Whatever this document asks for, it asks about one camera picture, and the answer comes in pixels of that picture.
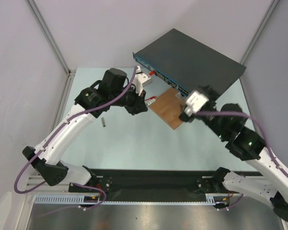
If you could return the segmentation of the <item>silver SFP module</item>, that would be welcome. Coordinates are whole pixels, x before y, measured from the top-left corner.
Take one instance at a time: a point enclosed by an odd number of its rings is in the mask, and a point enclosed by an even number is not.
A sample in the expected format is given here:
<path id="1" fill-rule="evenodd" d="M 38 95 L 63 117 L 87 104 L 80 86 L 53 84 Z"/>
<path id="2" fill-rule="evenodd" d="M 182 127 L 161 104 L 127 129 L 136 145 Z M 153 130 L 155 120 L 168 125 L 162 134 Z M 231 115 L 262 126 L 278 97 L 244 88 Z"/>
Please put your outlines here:
<path id="1" fill-rule="evenodd" d="M 106 127 L 105 120 L 104 120 L 103 117 L 101 118 L 101 122 L 102 122 L 102 126 L 103 126 L 103 127 Z"/>
<path id="2" fill-rule="evenodd" d="M 150 99 L 150 100 L 145 100 L 145 105 L 149 107 L 152 103 L 154 103 L 156 100 L 155 99 Z"/>

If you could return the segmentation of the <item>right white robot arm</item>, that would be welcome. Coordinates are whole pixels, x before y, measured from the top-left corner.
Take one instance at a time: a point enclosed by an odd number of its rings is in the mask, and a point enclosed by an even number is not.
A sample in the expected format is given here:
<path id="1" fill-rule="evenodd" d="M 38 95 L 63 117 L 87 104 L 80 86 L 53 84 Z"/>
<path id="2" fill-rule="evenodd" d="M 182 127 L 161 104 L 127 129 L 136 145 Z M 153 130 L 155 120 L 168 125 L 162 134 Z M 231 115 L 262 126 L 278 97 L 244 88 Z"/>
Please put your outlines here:
<path id="1" fill-rule="evenodd" d="M 226 143 L 233 156 L 255 168 L 269 182 L 262 184 L 220 167 L 210 179 L 213 192 L 231 191 L 249 196 L 288 222 L 288 168 L 273 153 L 264 133 L 258 134 L 245 126 L 251 118 L 236 103 L 227 103 L 218 111 L 215 101 L 198 91 L 185 95 L 179 116 L 183 122 L 201 120 Z"/>

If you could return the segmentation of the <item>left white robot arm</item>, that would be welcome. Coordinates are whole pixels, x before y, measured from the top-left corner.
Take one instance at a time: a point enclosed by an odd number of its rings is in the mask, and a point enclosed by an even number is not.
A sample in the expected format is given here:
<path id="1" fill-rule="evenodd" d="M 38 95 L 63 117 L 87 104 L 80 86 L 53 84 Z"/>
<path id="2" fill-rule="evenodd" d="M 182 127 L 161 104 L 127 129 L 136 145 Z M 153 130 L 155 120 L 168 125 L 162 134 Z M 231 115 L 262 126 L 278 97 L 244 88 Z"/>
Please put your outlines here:
<path id="1" fill-rule="evenodd" d="M 86 192 L 94 190 L 96 180 L 87 167 L 64 163 L 61 158 L 75 138 L 110 107 L 123 107 L 131 115 L 147 112 L 147 81 L 149 77 L 139 66 L 131 79 L 120 69 L 106 70 L 101 80 L 80 92 L 55 129 L 35 147 L 25 147 L 23 155 L 49 186 L 68 182 L 79 184 Z"/>

